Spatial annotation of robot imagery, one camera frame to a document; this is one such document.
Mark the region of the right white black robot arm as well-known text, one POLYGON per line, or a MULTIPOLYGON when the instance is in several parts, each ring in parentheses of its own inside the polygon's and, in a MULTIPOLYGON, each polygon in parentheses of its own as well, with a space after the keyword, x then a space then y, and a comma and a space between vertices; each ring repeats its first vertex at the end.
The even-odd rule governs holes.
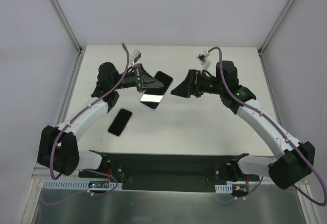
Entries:
POLYGON ((255 95, 239 84, 238 70, 233 62, 218 62, 215 76, 205 70, 190 69, 185 79, 171 91, 172 95, 183 98, 200 97, 205 93, 219 95, 223 105, 247 122, 273 153, 271 157, 243 153, 233 158, 225 169, 231 181, 257 175, 270 178, 281 189, 288 189, 312 173, 313 144, 300 142, 266 114, 255 95))

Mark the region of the lilac silicone phone case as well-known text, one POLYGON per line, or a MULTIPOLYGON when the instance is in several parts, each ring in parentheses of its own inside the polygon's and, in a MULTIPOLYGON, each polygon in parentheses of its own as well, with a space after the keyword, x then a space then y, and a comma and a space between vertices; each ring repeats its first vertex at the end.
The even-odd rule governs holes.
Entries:
POLYGON ((162 71, 158 71, 155 75, 155 78, 163 84, 163 87, 154 89, 153 94, 162 96, 173 83, 173 78, 162 71))

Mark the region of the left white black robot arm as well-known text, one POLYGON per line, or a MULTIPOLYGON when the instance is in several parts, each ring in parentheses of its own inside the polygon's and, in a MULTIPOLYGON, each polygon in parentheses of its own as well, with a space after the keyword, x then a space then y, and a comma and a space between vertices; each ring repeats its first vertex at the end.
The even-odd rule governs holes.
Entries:
POLYGON ((96 87, 84 107, 71 119, 56 126, 46 126, 41 132, 37 163, 47 167, 53 179, 58 172, 69 176, 76 170, 90 169, 96 177, 104 177, 108 165, 100 153, 82 152, 78 141, 102 116, 116 105, 119 89, 135 87, 139 93, 159 89, 164 85, 148 74, 142 64, 127 66, 119 73, 110 62, 99 66, 96 87))

